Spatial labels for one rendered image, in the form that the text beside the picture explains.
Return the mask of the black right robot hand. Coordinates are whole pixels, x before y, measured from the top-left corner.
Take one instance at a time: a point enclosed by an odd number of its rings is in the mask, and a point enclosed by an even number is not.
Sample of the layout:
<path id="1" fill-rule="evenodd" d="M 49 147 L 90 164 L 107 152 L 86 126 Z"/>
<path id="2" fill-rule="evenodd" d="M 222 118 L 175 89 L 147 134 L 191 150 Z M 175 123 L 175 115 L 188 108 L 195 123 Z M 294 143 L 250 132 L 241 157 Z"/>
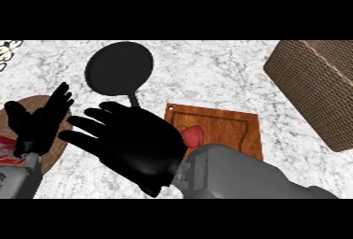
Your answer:
<path id="1" fill-rule="evenodd" d="M 95 120 L 71 116 L 68 123 L 93 136 L 62 131 L 59 139 L 90 152 L 157 197 L 172 185 L 188 150 L 176 127 L 148 110 L 117 102 L 101 103 L 84 114 Z"/>

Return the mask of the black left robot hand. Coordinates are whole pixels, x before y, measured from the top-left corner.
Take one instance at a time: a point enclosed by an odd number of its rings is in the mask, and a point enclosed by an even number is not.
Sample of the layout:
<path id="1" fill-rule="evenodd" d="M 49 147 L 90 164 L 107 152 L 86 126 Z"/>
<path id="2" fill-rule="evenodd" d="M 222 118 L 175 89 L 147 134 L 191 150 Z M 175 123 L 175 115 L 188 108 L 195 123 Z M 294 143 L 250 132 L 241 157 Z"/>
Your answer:
<path id="1" fill-rule="evenodd" d="M 17 158 L 30 153 L 42 156 L 51 151 L 59 124 L 68 114 L 73 102 L 73 93 L 67 82 L 61 83 L 46 105 L 39 107 L 33 113 L 18 102 L 6 102 L 9 126 L 18 135 L 14 151 Z"/>

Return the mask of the round brown wooden board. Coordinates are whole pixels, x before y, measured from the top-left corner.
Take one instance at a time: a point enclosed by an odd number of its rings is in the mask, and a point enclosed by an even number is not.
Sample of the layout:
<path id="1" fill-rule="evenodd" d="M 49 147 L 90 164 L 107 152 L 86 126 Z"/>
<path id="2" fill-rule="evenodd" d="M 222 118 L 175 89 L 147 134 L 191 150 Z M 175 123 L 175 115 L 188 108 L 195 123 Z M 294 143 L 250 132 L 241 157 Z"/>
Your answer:
<path id="1" fill-rule="evenodd" d="M 49 95 L 34 95 L 31 97 L 22 98 L 18 101 L 18 103 L 27 108 L 27 111 L 33 113 L 39 107 L 43 107 L 46 105 L 49 99 L 51 99 Z M 64 130 L 71 130 L 71 129 L 73 129 L 73 126 L 67 122 L 67 118 L 64 118 L 59 124 L 58 132 L 62 132 Z M 0 136 L 5 136 L 12 140 L 17 139 L 17 134 L 9 127 L 9 117 L 8 117 L 6 109 L 0 110 Z M 67 147 L 67 142 L 62 141 L 59 138 L 55 138 L 51 151 L 42 156 L 42 174 L 46 174 L 51 171 L 64 153 L 65 147 Z M 0 159 L 0 165 L 24 167 L 25 161 L 21 161 L 19 163 L 6 163 Z"/>

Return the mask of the brown wooden cutting board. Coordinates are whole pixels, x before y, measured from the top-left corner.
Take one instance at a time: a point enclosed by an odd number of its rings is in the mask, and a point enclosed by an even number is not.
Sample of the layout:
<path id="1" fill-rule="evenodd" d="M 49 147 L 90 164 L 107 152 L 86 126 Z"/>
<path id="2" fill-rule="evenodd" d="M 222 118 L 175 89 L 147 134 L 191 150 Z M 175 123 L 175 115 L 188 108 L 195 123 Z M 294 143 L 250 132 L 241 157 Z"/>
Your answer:
<path id="1" fill-rule="evenodd" d="M 198 125 L 204 132 L 206 144 L 222 144 L 260 161 L 263 160 L 257 114 L 169 104 L 164 119 L 180 132 Z"/>

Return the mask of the brown wicker basket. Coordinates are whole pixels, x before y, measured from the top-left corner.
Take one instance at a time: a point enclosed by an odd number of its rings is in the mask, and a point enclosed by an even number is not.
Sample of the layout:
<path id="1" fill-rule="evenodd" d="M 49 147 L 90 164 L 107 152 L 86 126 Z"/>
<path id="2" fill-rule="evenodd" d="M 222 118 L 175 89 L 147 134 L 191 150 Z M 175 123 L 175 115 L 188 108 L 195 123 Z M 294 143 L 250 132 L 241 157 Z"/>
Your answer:
<path id="1" fill-rule="evenodd" d="M 263 71 L 331 150 L 353 149 L 353 40 L 282 40 Z"/>

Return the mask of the red and white can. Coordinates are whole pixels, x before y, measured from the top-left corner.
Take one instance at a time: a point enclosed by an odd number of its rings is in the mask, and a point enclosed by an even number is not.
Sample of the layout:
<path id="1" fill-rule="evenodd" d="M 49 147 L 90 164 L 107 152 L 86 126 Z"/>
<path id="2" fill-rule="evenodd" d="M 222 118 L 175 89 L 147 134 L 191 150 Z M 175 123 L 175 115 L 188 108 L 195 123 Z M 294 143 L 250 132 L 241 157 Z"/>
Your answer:
<path id="1" fill-rule="evenodd" d="M 17 158 L 14 155 L 15 146 L 17 141 L 0 136 L 0 164 L 17 165 L 24 161 L 24 159 Z"/>

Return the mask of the black frying pan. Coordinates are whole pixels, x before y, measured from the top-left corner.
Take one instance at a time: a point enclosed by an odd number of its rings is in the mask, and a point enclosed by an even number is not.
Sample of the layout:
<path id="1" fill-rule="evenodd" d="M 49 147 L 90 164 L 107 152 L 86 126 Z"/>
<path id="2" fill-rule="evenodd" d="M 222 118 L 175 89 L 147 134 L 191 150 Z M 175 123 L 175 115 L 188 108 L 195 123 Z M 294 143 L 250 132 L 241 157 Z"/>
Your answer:
<path id="1" fill-rule="evenodd" d="M 132 106 L 139 107 L 136 90 L 149 79 L 154 64 L 154 55 L 139 43 L 113 43 L 93 54 L 87 62 L 87 85 L 102 95 L 127 95 Z"/>

